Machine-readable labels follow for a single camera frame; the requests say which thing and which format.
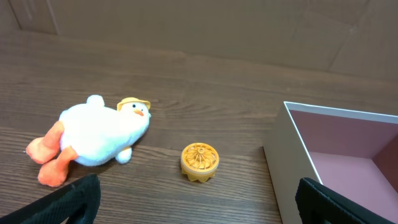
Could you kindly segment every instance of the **yellow lid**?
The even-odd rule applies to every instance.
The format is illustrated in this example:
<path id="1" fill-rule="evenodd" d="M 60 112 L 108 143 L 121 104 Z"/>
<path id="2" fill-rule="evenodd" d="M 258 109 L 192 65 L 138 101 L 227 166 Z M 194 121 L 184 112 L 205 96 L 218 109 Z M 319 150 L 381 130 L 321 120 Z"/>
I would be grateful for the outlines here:
<path id="1" fill-rule="evenodd" d="M 215 176 L 219 161 L 213 147 L 205 143 L 193 143 L 182 151 L 182 173 L 187 174 L 191 181 L 206 182 Z"/>
<path id="2" fill-rule="evenodd" d="M 123 99 L 122 101 L 120 101 L 120 103 L 118 103 L 117 109 L 118 109 L 118 111 L 120 111 L 120 109 L 122 108 L 122 106 L 124 104 L 126 104 L 126 103 L 135 103 L 135 102 L 144 103 L 147 106 L 148 110 L 150 109 L 150 102 L 149 101 L 139 100 L 139 99 L 137 99 L 135 97 L 127 97 L 127 98 Z"/>

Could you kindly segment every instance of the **yellow hat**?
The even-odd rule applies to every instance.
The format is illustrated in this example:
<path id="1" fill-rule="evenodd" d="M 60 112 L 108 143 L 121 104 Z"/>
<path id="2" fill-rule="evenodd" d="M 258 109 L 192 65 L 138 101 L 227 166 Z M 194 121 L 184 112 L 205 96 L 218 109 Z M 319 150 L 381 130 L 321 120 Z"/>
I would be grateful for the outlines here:
<path id="1" fill-rule="evenodd" d="M 134 102 L 144 103 L 144 104 L 147 106 L 148 110 L 150 109 L 150 102 L 149 102 L 149 101 L 146 101 L 146 100 L 138 100 L 138 99 L 135 98 L 135 97 L 127 97 L 127 98 L 123 99 L 122 101 L 120 101 L 120 103 L 118 103 L 117 109 L 118 109 L 118 111 L 120 111 L 120 109 L 122 108 L 122 106 L 123 106 L 124 104 L 126 104 L 126 103 L 134 103 Z"/>

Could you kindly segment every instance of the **open box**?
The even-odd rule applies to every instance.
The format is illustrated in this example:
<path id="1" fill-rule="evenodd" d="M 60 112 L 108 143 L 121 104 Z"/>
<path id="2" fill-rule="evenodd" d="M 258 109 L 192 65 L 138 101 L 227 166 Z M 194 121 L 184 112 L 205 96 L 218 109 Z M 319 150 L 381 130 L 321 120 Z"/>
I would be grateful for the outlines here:
<path id="1" fill-rule="evenodd" d="M 264 151 L 284 224 L 302 177 L 398 223 L 398 116 L 284 102 Z"/>

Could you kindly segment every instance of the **cardboard wall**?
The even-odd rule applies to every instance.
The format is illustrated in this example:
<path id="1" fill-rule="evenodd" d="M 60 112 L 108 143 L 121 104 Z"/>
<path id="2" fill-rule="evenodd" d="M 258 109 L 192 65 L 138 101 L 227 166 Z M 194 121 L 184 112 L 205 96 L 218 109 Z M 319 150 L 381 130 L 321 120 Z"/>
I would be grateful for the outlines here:
<path id="1" fill-rule="evenodd" d="M 22 30 L 57 34 L 46 0 L 9 0 Z"/>
<path id="2" fill-rule="evenodd" d="M 18 22 L 8 0 L 0 0 L 0 35 L 19 30 Z"/>
<path id="3" fill-rule="evenodd" d="M 45 2 L 67 37 L 398 80 L 396 0 Z"/>

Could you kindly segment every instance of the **white plush duck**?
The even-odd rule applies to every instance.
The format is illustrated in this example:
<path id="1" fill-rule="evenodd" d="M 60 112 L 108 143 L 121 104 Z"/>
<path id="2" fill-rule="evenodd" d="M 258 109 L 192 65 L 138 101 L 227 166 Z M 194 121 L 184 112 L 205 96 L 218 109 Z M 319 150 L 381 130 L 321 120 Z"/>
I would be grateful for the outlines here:
<path id="1" fill-rule="evenodd" d="M 71 160 L 98 166 L 112 158 L 127 163 L 132 146 L 149 126 L 150 103 L 137 98 L 125 98 L 117 111 L 105 107 L 99 95 L 87 98 L 85 104 L 72 106 L 61 113 L 59 121 L 42 137 L 33 140 L 26 152 L 38 164 L 41 184 L 62 185 Z M 60 155 L 50 161 L 61 149 Z"/>

